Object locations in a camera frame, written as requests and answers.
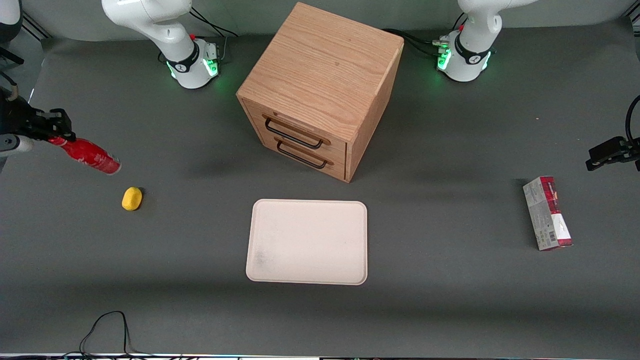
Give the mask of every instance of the cabinet top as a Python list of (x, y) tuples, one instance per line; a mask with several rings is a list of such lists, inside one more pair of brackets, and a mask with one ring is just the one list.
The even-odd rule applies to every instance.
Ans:
[(350, 141), (403, 39), (297, 3), (238, 96)]

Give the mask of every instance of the green led light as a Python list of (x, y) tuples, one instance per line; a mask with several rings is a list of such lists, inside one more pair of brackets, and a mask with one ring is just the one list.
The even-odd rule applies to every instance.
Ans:
[(451, 50), (447, 50), (447, 52), (440, 55), (440, 57), (441, 59), (438, 61), (438, 67), (440, 68), (440, 70), (444, 70), (449, 64), (449, 59), (451, 59)]
[(491, 57), (491, 51), (486, 55), (486, 60), (484, 61), (484, 65), (482, 65), (482, 69), (486, 69), (486, 66), (489, 64), (489, 58)]
[(171, 77), (175, 79), (175, 74), (173, 73), (173, 69), (171, 68), (171, 65), (169, 65), (169, 62), (166, 62), (166, 66), (169, 68), (169, 71), (171, 72)]
[(214, 76), (218, 75), (218, 62), (217, 61), (202, 59), (202, 63), (207, 68), (207, 71), (209, 72), (209, 75), (211, 75), (211, 77), (214, 77)]

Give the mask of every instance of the gray table surface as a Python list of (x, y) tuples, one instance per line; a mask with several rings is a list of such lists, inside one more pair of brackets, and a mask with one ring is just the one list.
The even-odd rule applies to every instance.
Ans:
[[(640, 174), (584, 166), (640, 92), (628, 20), (506, 29), (467, 84), (407, 46), (351, 184), (258, 141), (235, 92), (269, 39), (230, 39), (200, 90), (148, 41), (50, 44), (32, 105), (65, 108), (124, 165), (104, 176), (46, 143), (7, 162), (0, 352), (75, 350), (120, 309), (155, 353), (640, 357)], [(521, 185), (540, 175), (556, 177), (572, 248), (536, 248)], [(134, 213), (129, 186), (147, 193)], [(368, 280), (249, 281), (261, 198), (367, 204)], [(119, 319), (98, 330), (88, 350), (119, 352)]]

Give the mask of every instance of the drawer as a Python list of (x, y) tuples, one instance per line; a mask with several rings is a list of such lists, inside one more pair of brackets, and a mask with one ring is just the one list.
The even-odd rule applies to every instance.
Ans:
[(294, 119), (288, 119), (285, 115), (255, 102), (244, 100), (244, 104), (263, 142), (278, 136), (287, 143), (296, 144), (300, 149), (305, 149), (323, 159), (344, 162), (347, 147), (345, 142), (332, 136), (314, 134)]
[(281, 155), (344, 181), (344, 158), (328, 159), (280, 136), (264, 139), (264, 146)]

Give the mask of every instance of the black metal handle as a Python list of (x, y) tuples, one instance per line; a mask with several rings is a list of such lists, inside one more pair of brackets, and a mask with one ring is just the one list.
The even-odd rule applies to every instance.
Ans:
[(320, 145), (322, 145), (322, 140), (318, 140), (317, 144), (312, 145), (312, 144), (310, 144), (308, 142), (304, 142), (304, 141), (302, 141), (300, 139), (296, 139), (295, 137), (293, 137), (291, 135), (285, 134), (280, 130), (272, 128), (271, 126), (269, 126), (270, 122), (271, 122), (270, 118), (267, 118), (267, 121), (264, 122), (264, 126), (267, 128), (267, 130), (271, 131), (272, 133), (276, 133), (276, 134), (282, 136), (285, 139), (291, 140), (291, 141), (293, 141), (295, 143), (298, 143), (298, 144), (300, 144), (302, 146), (308, 147), (309, 149), (313, 149), (313, 150), (316, 150), (317, 148), (320, 147)]
[(303, 158), (299, 157), (298, 155), (292, 154), (291, 152), (282, 149), (280, 147), (281, 145), (282, 145), (282, 142), (278, 141), (278, 145), (276, 147), (278, 148), (278, 151), (280, 151), (282, 154), (285, 154), (285, 155), (287, 155), (287, 156), (289, 156), (291, 158), (294, 158), (294, 159), (300, 161), (301, 163), (307, 164), (312, 168), (316, 168), (316, 169), (320, 170), (320, 169), (324, 168), (326, 166), (326, 164), (327, 164), (327, 161), (324, 160), (322, 162), (322, 165), (316, 165), (316, 164), (312, 163), (309, 160), (303, 159)]

